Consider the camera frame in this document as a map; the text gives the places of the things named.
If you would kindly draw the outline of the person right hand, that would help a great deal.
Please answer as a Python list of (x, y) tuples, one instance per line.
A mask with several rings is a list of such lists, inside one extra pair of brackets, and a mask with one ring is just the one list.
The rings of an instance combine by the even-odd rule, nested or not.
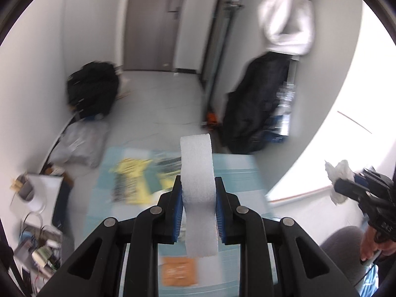
[(371, 259), (376, 251), (381, 251), (384, 256), (390, 256), (395, 253), (395, 241), (387, 240), (383, 243), (376, 243), (374, 241), (375, 235), (376, 229), (369, 225), (360, 244), (361, 261)]

